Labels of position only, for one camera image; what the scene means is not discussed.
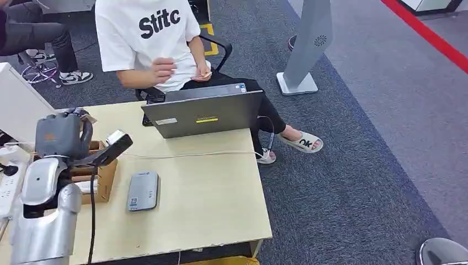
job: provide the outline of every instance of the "gray power bank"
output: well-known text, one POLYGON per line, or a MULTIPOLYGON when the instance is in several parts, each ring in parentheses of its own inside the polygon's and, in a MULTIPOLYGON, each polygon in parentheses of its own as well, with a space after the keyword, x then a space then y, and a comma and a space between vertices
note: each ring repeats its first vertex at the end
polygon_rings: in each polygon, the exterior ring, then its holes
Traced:
POLYGON ((135 173, 131 177, 127 208, 129 211, 151 210, 158 198, 158 174, 156 172, 135 173))

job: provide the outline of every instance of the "floor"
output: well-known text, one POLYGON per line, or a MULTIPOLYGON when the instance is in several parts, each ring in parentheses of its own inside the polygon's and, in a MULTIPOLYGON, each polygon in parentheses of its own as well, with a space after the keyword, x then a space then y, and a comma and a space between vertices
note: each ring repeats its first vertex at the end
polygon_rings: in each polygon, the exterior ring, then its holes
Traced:
POLYGON ((421 18, 439 36, 468 56, 468 11, 448 15, 429 15, 421 18))
MULTIPOLYGON (((290 1, 300 13, 301 0, 290 1)), ((331 2, 327 57, 434 214, 468 246, 468 75, 380 1, 331 2)), ((466 51, 466 18, 424 23, 466 51)))
MULTIPOLYGON (((294 97, 275 74, 301 0, 212 2, 216 35, 235 47, 223 72, 257 79, 287 123, 326 143, 312 156, 276 143, 278 163, 260 168, 274 234, 261 264, 414 264, 430 237, 468 246, 468 75, 380 1, 331 2, 334 43, 311 69, 320 91, 294 97)), ((76 50, 96 42, 90 14, 50 19, 70 26, 76 50)), ((98 54, 97 45, 77 53, 92 82, 35 88, 56 108, 135 100, 101 72, 98 54)))

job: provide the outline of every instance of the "robotic hand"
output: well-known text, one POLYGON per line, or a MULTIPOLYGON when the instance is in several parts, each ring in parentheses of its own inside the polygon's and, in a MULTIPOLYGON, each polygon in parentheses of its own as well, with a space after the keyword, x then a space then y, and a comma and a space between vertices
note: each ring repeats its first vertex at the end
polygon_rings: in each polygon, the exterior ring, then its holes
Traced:
POLYGON ((22 209, 13 227, 11 264, 68 264, 81 209, 81 191, 71 180, 71 168, 108 165, 133 144, 128 134, 118 130, 107 138, 105 150, 87 156, 93 127, 86 114, 73 109, 38 121, 36 151, 41 159, 26 171, 22 209), (56 210, 44 216, 50 209, 56 210))

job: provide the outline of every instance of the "cardboard box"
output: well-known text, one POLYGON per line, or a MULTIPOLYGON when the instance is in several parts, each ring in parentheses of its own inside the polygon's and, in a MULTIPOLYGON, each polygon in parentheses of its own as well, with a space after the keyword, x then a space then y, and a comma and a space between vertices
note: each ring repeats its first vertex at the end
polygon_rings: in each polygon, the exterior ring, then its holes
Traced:
MULTIPOLYGON (((89 154, 98 152, 99 150, 105 149, 104 143, 101 141, 92 141, 89 147, 89 154)), ((98 168, 98 174, 96 179, 98 180, 97 193, 94 194, 94 200, 96 203, 106 203, 110 199, 110 192, 112 191, 112 184, 114 183, 115 170, 117 168, 117 159, 111 164, 105 167, 98 168)), ((92 167, 80 167, 71 170, 72 181, 82 182, 91 181, 91 175, 93 173, 92 167)), ((91 195, 82 195, 82 204, 90 204, 91 195)))

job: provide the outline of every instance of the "white sandal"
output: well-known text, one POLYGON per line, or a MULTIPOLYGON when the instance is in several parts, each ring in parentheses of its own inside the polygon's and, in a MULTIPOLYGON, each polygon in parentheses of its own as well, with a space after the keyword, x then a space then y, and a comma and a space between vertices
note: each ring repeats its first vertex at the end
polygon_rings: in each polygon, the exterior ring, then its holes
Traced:
POLYGON ((263 156, 257 159, 257 163, 262 165, 273 164, 276 161, 276 154, 273 151, 268 153, 268 149, 263 148, 263 156))
POLYGON ((297 150, 299 150, 301 152, 304 152, 304 153, 317 153, 320 150, 322 150, 322 148, 323 148, 322 139, 318 138, 315 135, 308 134, 308 133, 303 132, 303 131, 301 131, 301 133, 302 133, 301 139, 299 139, 299 140, 297 140, 295 142, 290 141, 290 140, 282 137, 280 134, 278 134, 277 137, 281 142, 284 142, 285 144, 290 145, 290 146, 292 146, 292 147, 296 148, 297 150), (312 149, 313 144, 316 141, 320 141, 321 144, 318 147, 316 147, 315 149, 312 149))

